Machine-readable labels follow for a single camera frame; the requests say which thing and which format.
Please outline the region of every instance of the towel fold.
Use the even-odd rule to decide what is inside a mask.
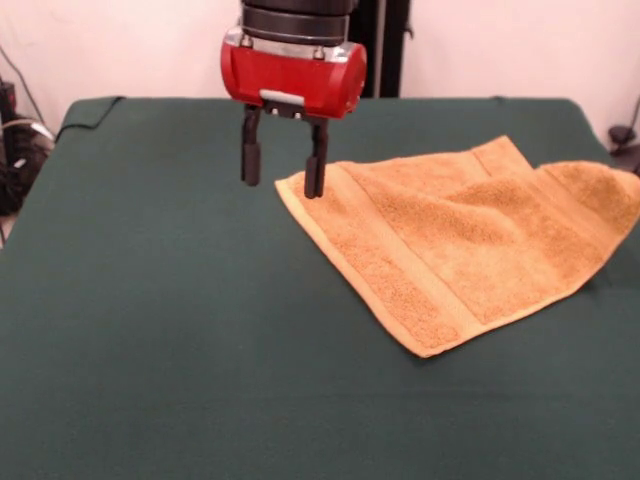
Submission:
[[[276,182],[380,323],[421,357],[574,294],[640,215],[640,180],[589,161],[532,168],[507,137],[469,151],[339,162],[322,199]]]

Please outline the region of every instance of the black cord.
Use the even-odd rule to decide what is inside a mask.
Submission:
[[[633,136],[633,127],[636,125],[636,122],[638,121],[639,114],[640,114],[640,96],[638,97],[638,102],[636,103],[636,110],[633,113],[633,120],[631,120],[631,123],[629,124],[629,131],[627,132],[627,138],[624,141],[625,144],[631,141],[631,137]]]
[[[18,75],[18,78],[20,78],[20,83],[22,83],[22,86],[24,87],[24,91],[27,92],[27,96],[29,97],[29,101],[31,101],[31,104],[33,105],[33,108],[35,109],[35,111],[36,111],[36,113],[38,115],[38,119],[44,125],[45,121],[44,121],[44,118],[42,116],[42,112],[40,112],[40,108],[38,108],[38,104],[33,99],[33,95],[31,95],[31,90],[29,90],[29,87],[27,85],[27,81],[24,79],[24,76],[22,75],[22,72],[18,69],[18,67],[16,67],[15,63],[13,63],[11,61],[11,59],[9,58],[9,55],[7,55],[7,52],[4,51],[4,48],[2,48],[2,45],[0,45],[0,55],[2,55],[4,57],[6,62],[9,64],[9,66],[13,69],[14,72],[16,72],[16,75]]]

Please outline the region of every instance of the towel edge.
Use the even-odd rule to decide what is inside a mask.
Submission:
[[[384,303],[376,295],[369,283],[362,278],[360,273],[344,258],[340,251],[329,241],[320,226],[307,213],[296,195],[287,184],[289,179],[278,180],[275,188],[289,213],[298,222],[306,234],[313,240],[316,246],[325,254],[353,289],[361,296],[365,304],[371,309],[374,317],[382,326],[396,338],[405,348],[411,350],[420,357],[429,357],[431,353],[422,343],[411,335],[398,320],[389,313]]]

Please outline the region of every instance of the red gripper housing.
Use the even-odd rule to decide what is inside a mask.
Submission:
[[[341,119],[360,99],[367,55],[355,45],[345,61],[331,62],[274,55],[224,42],[222,78],[232,99],[264,106],[261,90],[304,98],[307,115]]]

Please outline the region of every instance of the green tablecloth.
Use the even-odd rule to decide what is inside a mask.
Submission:
[[[639,477],[638,229],[569,300],[417,360],[273,188],[308,128],[265,119],[250,189],[241,118],[222,100],[69,111],[0,254],[1,478]],[[330,156],[502,134],[534,164],[607,159],[572,103],[501,98],[365,101]]]

